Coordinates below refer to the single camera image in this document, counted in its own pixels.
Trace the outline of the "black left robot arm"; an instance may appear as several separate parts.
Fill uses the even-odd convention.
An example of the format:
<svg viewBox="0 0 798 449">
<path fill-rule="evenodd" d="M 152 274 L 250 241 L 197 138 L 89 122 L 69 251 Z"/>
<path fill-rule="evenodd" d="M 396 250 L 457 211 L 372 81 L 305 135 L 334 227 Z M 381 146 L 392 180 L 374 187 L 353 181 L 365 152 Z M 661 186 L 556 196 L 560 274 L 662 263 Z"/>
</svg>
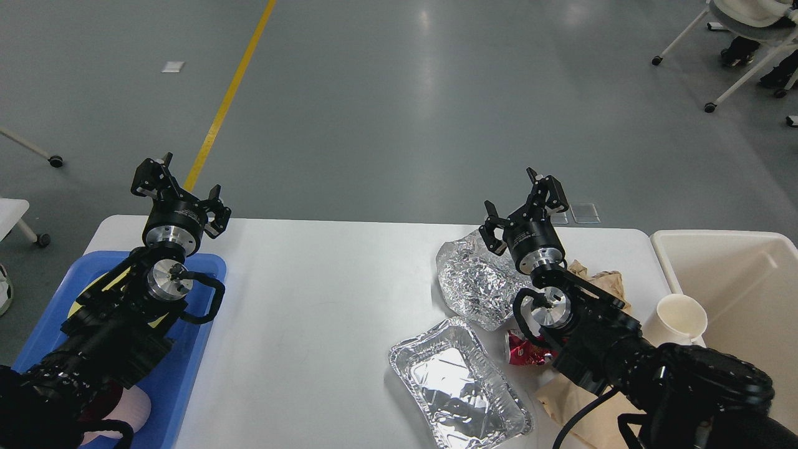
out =
<svg viewBox="0 0 798 449">
<path fill-rule="evenodd" d="M 78 309 L 60 329 L 66 340 L 24 373 L 2 366 L 2 447 L 77 448 L 89 432 L 134 440 L 131 423 L 89 415 L 102 394 L 133 387 L 173 347 L 177 321 L 214 321 L 225 285 L 217 275 L 193 272 L 185 262 L 204 235 L 217 238 L 231 209 L 214 186 L 202 200 L 170 173 L 172 153 L 137 167 L 131 193 L 150 197 L 142 246 L 77 296 Z"/>
</svg>

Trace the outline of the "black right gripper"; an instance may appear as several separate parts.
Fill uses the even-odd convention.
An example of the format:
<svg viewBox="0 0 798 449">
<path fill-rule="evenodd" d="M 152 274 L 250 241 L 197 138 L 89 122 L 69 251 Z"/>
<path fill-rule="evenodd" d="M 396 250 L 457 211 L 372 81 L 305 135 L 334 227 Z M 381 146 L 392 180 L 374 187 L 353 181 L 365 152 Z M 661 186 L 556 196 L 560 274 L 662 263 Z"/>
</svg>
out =
<svg viewBox="0 0 798 449">
<path fill-rule="evenodd" d="M 484 201 L 486 218 L 479 233 L 491 253 L 502 256 L 508 249 L 518 272 L 530 275 L 542 265 L 561 264 L 565 249 L 550 221 L 551 214 L 566 213 L 569 202 L 556 177 L 539 176 L 531 167 L 526 168 L 531 181 L 531 191 L 526 200 L 526 218 L 516 221 L 499 216 L 496 205 Z M 496 231 L 505 230 L 505 241 L 496 237 Z"/>
</svg>

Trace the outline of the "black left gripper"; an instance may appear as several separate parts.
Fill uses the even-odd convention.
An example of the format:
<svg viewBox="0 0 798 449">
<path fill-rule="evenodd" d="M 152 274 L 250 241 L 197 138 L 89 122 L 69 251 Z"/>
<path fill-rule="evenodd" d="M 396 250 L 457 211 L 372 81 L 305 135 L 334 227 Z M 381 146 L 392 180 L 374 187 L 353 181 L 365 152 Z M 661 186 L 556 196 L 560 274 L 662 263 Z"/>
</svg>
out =
<svg viewBox="0 0 798 449">
<path fill-rule="evenodd" d="M 172 157 L 173 153 L 168 152 L 160 158 L 143 160 L 134 173 L 130 191 L 134 196 L 152 199 L 143 228 L 143 244 L 152 247 L 174 243 L 188 257 L 200 249 L 203 232 L 211 239 L 225 233 L 232 211 L 223 204 L 222 187 L 218 184 L 198 204 L 183 201 L 185 192 L 169 170 Z"/>
</svg>

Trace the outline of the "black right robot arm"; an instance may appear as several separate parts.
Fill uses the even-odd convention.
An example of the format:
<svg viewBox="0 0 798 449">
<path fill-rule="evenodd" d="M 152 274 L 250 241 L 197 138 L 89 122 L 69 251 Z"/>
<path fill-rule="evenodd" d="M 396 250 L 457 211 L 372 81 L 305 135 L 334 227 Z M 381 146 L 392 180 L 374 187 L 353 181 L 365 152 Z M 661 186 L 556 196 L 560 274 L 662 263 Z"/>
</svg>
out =
<svg viewBox="0 0 798 449">
<path fill-rule="evenodd" d="M 531 279 L 511 303 L 525 338 L 555 356 L 553 366 L 595 395 L 553 442 L 618 394 L 636 408 L 617 416 L 628 448 L 795 448 L 796 434 L 770 417 L 773 381 L 755 365 L 699 345 L 652 345 L 625 303 L 567 269 L 551 224 L 569 208 L 561 182 L 527 168 L 531 191 L 509 216 L 485 201 L 479 233 L 491 253 L 508 252 Z"/>
</svg>

